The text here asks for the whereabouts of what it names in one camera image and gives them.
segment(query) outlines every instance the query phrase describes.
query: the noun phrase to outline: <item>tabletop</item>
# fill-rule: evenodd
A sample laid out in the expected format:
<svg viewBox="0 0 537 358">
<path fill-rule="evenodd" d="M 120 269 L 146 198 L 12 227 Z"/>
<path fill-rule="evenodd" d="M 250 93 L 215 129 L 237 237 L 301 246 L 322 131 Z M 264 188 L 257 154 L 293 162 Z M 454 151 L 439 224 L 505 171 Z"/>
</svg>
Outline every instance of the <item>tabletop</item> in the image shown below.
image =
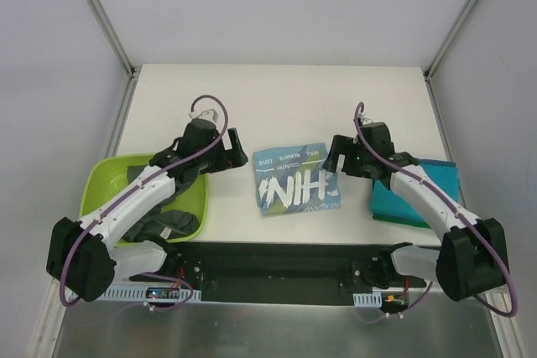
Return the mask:
<svg viewBox="0 0 537 358">
<path fill-rule="evenodd" d="M 371 180 L 345 174 L 338 180 L 340 209 L 262 217 L 251 163 L 253 152 L 265 148 L 308 143 L 329 148 L 335 134 L 354 136 L 352 115 L 360 101 L 366 117 L 387 123 L 396 151 L 446 159 L 419 68 L 144 65 L 117 153 L 168 147 L 184 131 L 190 104 L 201 94 L 225 104 L 229 127 L 237 129 L 250 162 L 209 175 L 206 224 L 196 241 L 439 245 L 431 230 L 373 220 Z M 206 100 L 200 108 L 218 106 Z"/>
</svg>

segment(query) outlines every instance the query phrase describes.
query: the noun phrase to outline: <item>purple cable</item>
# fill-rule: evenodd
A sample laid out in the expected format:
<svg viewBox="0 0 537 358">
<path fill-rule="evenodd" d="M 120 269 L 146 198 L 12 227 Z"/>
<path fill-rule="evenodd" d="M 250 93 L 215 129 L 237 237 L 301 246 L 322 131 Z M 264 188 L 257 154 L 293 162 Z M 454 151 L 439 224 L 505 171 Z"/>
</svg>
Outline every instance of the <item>purple cable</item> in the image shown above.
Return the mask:
<svg viewBox="0 0 537 358">
<path fill-rule="evenodd" d="M 401 314 L 407 314 L 410 310 L 414 309 L 417 305 L 421 304 L 421 302 L 425 299 L 425 297 L 427 295 L 429 295 L 429 291 L 430 291 L 431 288 L 433 288 L 433 282 L 432 281 L 429 282 L 429 285 L 427 286 L 425 291 L 420 295 L 418 300 L 416 302 L 414 302 L 413 304 L 411 304 L 403 312 L 401 312 Z M 393 318 L 393 317 L 396 317 L 396 316 L 399 317 L 398 314 L 389 314 L 389 315 L 379 316 L 379 317 L 377 317 L 376 319 L 373 319 L 373 320 L 365 320 L 365 319 L 361 318 L 358 314 L 356 314 L 356 317 L 364 324 L 375 324 L 375 323 L 378 323 L 378 322 L 382 322 L 385 319 Z"/>
<path fill-rule="evenodd" d="M 198 101 L 200 101 L 202 99 L 205 99 L 205 98 L 208 98 L 208 99 L 211 99 L 211 100 L 215 101 L 220 106 L 220 108 L 222 109 L 222 111 L 224 113 L 224 126 L 222 128 L 222 131 L 218 134 L 218 136 L 215 137 L 215 139 L 212 141 L 211 144 L 209 144 L 208 146 L 202 148 L 197 153 L 193 153 L 192 155 L 190 155 L 190 156 L 188 156 L 186 158 L 180 159 L 179 161 L 175 161 L 174 163 L 171 163 L 170 165 L 168 165 L 168 166 L 160 169 L 159 171 L 155 172 L 154 174 L 151 174 L 150 176 L 148 176 L 146 179 L 144 179 L 142 181 L 142 183 L 141 183 L 142 186 L 144 186 L 145 184 L 147 184 L 151 180 L 155 179 L 157 176 L 163 174 L 164 172 L 167 172 L 172 168 L 178 167 L 178 166 L 182 165 L 183 163 L 188 163 L 189 161 L 192 161 L 193 159 L 196 159 L 196 158 L 200 157 L 202 154 L 206 153 L 211 148 L 215 147 L 218 144 L 218 142 L 220 142 L 220 140 L 222 140 L 222 137 L 224 136 L 224 134 L 226 133 L 226 130 L 227 130 L 227 124 L 228 124 L 229 116 L 227 115 L 226 107 L 224 106 L 224 104 L 222 104 L 222 102 L 218 98 L 216 98 L 215 96 L 207 95 L 207 94 L 205 94 L 203 96 L 198 96 L 192 102 L 192 105 L 190 106 L 190 111 L 193 112 L 194 108 L 196 107 L 196 104 L 198 103 Z M 116 201 L 111 203 L 101 213 L 100 217 L 98 217 L 97 219 L 92 221 L 91 224 L 78 236 L 78 238 L 76 238 L 76 241 L 73 243 L 73 246 L 70 248 L 69 253 L 67 253 L 67 258 L 65 259 L 65 263 L 64 263 L 63 269 L 61 270 L 61 275 L 60 275 L 60 301 L 61 301 L 62 305 L 64 305 L 66 308 L 69 308 L 70 306 L 73 306 L 74 304 L 76 304 L 80 300 L 80 297 L 76 297 L 75 300 L 69 302 L 69 301 L 67 301 L 67 298 L 65 297 L 65 281 L 67 279 L 67 272 L 69 271 L 69 266 L 70 266 L 70 264 L 71 264 L 71 262 L 73 260 L 73 256 L 75 255 L 76 249 L 78 249 L 78 247 L 82 243 L 82 240 L 84 239 L 84 237 L 87 234 L 89 234 L 90 231 L 96 225 L 98 225 L 98 224 L 100 224 L 102 222 L 100 219 L 105 218 L 107 215 L 109 215 L 123 201 L 125 201 L 128 197 L 130 197 L 134 192 L 136 192 L 139 189 L 140 189 L 140 187 L 133 187 L 129 191 L 125 192 L 125 194 L 121 195 L 121 197 L 119 197 Z"/>
<path fill-rule="evenodd" d="M 166 308 L 160 308 L 158 306 L 153 305 L 153 310 L 156 310 L 157 312 L 164 312 L 166 310 L 177 309 L 177 308 L 179 308 L 179 306 L 182 306 L 182 305 L 186 304 L 188 301 L 190 301 L 192 299 L 192 296 L 194 295 L 194 289 L 192 288 L 192 286 L 190 284 L 188 284 L 185 280 L 182 280 L 180 278 L 172 278 L 172 277 L 160 276 L 158 274 L 153 274 L 151 272 L 145 272 L 143 275 L 146 276 L 146 277 L 158 278 L 160 280 L 169 280 L 169 281 L 172 281 L 174 283 L 179 282 L 179 283 L 185 285 L 190 290 L 190 292 L 187 295 L 187 297 L 185 299 L 183 299 L 182 301 L 178 302 L 177 304 L 173 304 L 172 306 L 168 306 Z M 65 316 L 66 316 L 67 320 L 69 320 L 72 324 L 75 324 L 77 326 L 82 326 L 82 327 L 94 326 L 95 324 L 100 324 L 100 323 L 105 322 L 105 321 L 107 321 L 107 320 L 109 320 L 111 318 L 115 318 L 119 314 L 122 314 L 126 310 L 129 310 L 129 309 L 131 309 L 131 308 L 133 308 L 135 306 L 145 306 L 145 305 L 143 303 L 140 303 L 140 302 L 133 302 L 132 304 L 123 306 L 122 308 L 120 308 L 116 312 L 114 312 L 113 314 L 109 314 L 108 316 L 106 316 L 104 318 L 100 318 L 100 319 L 94 320 L 92 322 L 86 322 L 86 323 L 81 323 L 81 322 L 78 322 L 77 320 L 73 319 L 73 317 L 69 313 L 69 309 L 67 310 Z"/>
<path fill-rule="evenodd" d="M 449 198 L 447 198 L 442 192 L 440 192 L 431 182 L 428 182 L 426 180 L 421 179 L 419 175 L 416 175 L 410 171 L 407 171 L 406 169 L 403 169 L 401 167 L 398 167 L 394 163 L 390 163 L 387 159 L 380 156 L 373 148 L 369 145 L 365 137 L 363 136 L 362 129 L 360 127 L 360 120 L 359 117 L 362 115 L 364 110 L 364 104 L 363 102 L 360 102 L 356 110 L 354 112 L 354 125 L 356 126 L 358 137 L 360 138 L 360 141 L 365 146 L 365 148 L 381 163 L 384 165 L 390 167 L 391 169 L 395 171 L 399 171 L 402 174 L 405 174 L 409 176 L 412 179 L 420 181 L 424 186 L 429 188 L 436 196 L 438 196 L 445 204 L 446 206 L 451 210 L 451 212 L 456 213 L 457 208 L 456 206 L 451 202 Z M 474 228 L 472 223 L 461 213 L 458 214 L 461 222 L 472 232 L 472 234 L 477 238 L 478 241 L 482 243 L 482 245 L 487 249 L 487 252 L 490 253 L 491 257 L 493 258 L 494 262 L 498 264 L 498 267 L 500 268 L 500 271 L 503 274 L 503 277 L 505 278 L 505 283 L 507 284 L 507 288 L 509 290 L 509 295 L 511 297 L 511 310 L 508 312 L 503 312 L 499 310 L 498 308 L 492 306 L 487 301 L 476 295 L 474 298 L 477 299 L 481 304 L 483 304 L 486 308 L 492 310 L 495 314 L 499 314 L 500 316 L 506 317 L 506 318 L 513 318 L 517 312 L 519 311 L 519 299 L 517 297 L 516 291 L 514 289 L 514 283 L 513 279 L 511 278 L 511 275 L 509 274 L 509 270 L 505 266 L 505 263 L 503 263 L 502 258 L 498 255 L 498 253 L 494 250 L 492 245 L 487 242 L 487 240 Z"/>
</svg>

